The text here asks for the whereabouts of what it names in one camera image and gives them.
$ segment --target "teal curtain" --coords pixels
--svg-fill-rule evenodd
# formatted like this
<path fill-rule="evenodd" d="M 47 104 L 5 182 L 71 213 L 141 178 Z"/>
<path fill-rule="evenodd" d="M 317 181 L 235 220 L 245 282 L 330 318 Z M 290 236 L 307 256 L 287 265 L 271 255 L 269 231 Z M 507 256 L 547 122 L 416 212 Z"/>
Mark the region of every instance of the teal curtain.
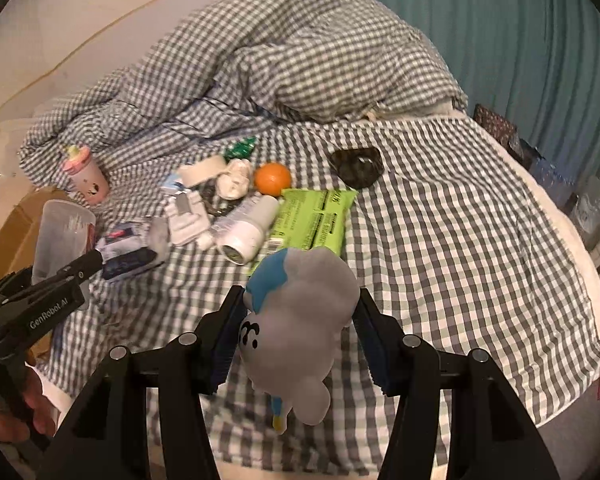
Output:
<path fill-rule="evenodd" d="M 436 45 L 469 96 L 564 175 L 600 176 L 600 14 L 590 0 L 379 0 Z"/>

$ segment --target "plush toy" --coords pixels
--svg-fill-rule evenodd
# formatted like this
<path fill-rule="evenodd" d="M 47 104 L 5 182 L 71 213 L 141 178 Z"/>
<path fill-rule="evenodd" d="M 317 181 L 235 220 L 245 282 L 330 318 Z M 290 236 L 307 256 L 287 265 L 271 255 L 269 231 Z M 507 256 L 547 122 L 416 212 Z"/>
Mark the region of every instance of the plush toy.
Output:
<path fill-rule="evenodd" d="M 359 297 L 351 269 L 325 247 L 282 249 L 248 281 L 244 303 L 251 312 L 240 325 L 238 349 L 253 388 L 272 397 L 278 433 L 291 409 L 305 424 L 322 422 L 331 403 L 322 381 Z"/>

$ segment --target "orange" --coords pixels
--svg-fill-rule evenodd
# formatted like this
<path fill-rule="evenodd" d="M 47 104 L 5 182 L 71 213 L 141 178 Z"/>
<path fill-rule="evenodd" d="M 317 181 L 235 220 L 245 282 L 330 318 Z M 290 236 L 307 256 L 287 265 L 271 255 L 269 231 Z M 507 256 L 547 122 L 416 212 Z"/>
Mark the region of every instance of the orange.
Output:
<path fill-rule="evenodd" d="M 268 162 L 256 170 L 253 181 L 263 195 L 280 196 L 283 189 L 291 187 L 291 173 L 282 164 Z"/>

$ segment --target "checkered blanket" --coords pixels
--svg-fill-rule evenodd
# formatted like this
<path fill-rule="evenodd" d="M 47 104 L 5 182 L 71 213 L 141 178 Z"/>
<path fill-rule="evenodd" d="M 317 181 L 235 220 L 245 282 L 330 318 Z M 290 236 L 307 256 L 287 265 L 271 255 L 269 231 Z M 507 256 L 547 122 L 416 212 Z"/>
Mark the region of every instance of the checkered blanket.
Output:
<path fill-rule="evenodd" d="M 386 171 L 359 193 L 343 258 L 379 308 L 439 349 L 488 349 L 538 423 L 577 398 L 600 371 L 584 282 L 526 185 L 465 120 L 354 120 L 417 112 L 465 95 L 416 29 L 374 0 L 224 0 L 198 10 L 137 64 L 61 100 L 22 148 L 38 185 L 68 189 L 68 144 L 91 147 L 110 196 L 94 212 L 103 233 L 160 215 L 161 181 L 180 164 L 256 135 L 256 165 L 276 160 L 295 187 L 342 187 L 327 154 L 377 146 Z M 54 332 L 42 372 L 76 396 L 107 350 L 163 346 L 217 308 L 246 270 L 194 244 L 117 283 L 91 282 L 91 306 Z M 372 385 L 353 328 L 325 380 L 318 426 L 290 417 L 277 436 L 267 399 L 236 360 L 203 399 L 219 460 L 268 470 L 378 469 L 396 399 Z M 449 444 L 443 396 L 438 464 Z M 157 396 L 148 427 L 159 441 Z"/>

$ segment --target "human hand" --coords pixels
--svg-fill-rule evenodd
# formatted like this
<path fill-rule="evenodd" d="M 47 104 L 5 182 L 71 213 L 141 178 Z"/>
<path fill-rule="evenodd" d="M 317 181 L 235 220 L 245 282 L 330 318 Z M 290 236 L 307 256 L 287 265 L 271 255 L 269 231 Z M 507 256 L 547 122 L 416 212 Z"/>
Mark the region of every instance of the human hand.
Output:
<path fill-rule="evenodd" d="M 53 436 L 56 424 L 52 418 L 54 407 L 43 394 L 38 374 L 27 367 L 27 377 L 22 397 L 33 410 L 33 426 L 38 433 Z M 29 438 L 29 428 L 9 413 L 0 412 L 0 442 L 22 442 Z"/>

